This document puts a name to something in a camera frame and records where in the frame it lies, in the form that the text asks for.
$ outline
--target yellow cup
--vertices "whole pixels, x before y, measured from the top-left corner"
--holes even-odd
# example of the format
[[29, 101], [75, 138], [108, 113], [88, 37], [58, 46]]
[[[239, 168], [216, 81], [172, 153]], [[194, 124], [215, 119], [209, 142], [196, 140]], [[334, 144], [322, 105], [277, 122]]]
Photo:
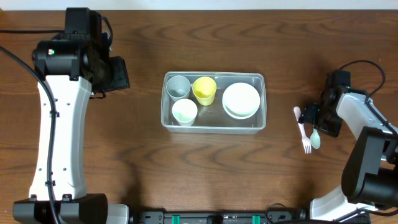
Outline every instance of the yellow cup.
[[214, 79], [210, 77], [198, 78], [192, 86], [193, 94], [198, 102], [203, 106], [208, 106], [213, 103], [216, 96], [217, 84]]

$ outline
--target white cup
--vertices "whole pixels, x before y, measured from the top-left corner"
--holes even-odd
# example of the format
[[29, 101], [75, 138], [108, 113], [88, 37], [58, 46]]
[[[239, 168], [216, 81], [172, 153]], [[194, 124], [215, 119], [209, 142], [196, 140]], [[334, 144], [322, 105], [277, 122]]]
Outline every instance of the white cup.
[[181, 126], [191, 126], [197, 117], [198, 107], [192, 100], [178, 100], [173, 105], [172, 114]]

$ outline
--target clear plastic container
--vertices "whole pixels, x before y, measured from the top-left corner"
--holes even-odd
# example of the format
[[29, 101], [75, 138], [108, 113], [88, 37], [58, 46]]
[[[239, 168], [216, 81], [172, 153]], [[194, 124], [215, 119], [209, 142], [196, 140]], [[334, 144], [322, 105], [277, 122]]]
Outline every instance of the clear plastic container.
[[[192, 126], [180, 126], [172, 115], [173, 100], [167, 94], [166, 83], [173, 76], [185, 76], [191, 83], [189, 99], [198, 106], [198, 115]], [[216, 81], [217, 91], [214, 102], [209, 106], [198, 103], [192, 93], [192, 85], [200, 77], [211, 77]], [[234, 83], [252, 85], [260, 94], [260, 107], [256, 114], [248, 119], [234, 119], [224, 110], [223, 93]], [[257, 73], [235, 72], [168, 72], [164, 77], [162, 91], [162, 124], [171, 132], [216, 133], [216, 134], [255, 134], [266, 127], [267, 100], [264, 77]]]

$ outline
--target gray cup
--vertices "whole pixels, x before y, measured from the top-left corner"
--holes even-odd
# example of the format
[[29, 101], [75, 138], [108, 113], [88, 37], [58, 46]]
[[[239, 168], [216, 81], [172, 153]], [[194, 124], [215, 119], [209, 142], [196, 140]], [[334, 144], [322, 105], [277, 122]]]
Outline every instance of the gray cup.
[[166, 90], [174, 102], [187, 99], [191, 90], [191, 83], [187, 78], [176, 75], [167, 82]]

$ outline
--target cup rim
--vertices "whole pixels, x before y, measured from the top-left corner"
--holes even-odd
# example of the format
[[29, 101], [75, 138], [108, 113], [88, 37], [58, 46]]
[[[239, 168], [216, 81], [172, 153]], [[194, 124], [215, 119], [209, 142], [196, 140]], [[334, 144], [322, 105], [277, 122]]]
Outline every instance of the cup rim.
[[[199, 79], [201, 79], [201, 78], [209, 78], [209, 79], [211, 79], [211, 80], [214, 82], [214, 84], [216, 85], [216, 90], [214, 91], [214, 93], [211, 94], [211, 96], [208, 96], [208, 97], [206, 97], [206, 98], [202, 98], [202, 97], [197, 96], [197, 95], [195, 94], [195, 91], [193, 90], [193, 87], [195, 86], [195, 83], [196, 83]], [[208, 98], [213, 97], [213, 96], [216, 94], [216, 92], [217, 92], [217, 83], [216, 83], [216, 81], [215, 81], [214, 79], [212, 79], [211, 77], [200, 77], [200, 78], [198, 78], [197, 80], [195, 80], [195, 81], [193, 82], [193, 84], [192, 84], [192, 93], [195, 95], [196, 98], [199, 98], [199, 99], [201, 99], [201, 100], [205, 100], [205, 99], [208, 99]]]

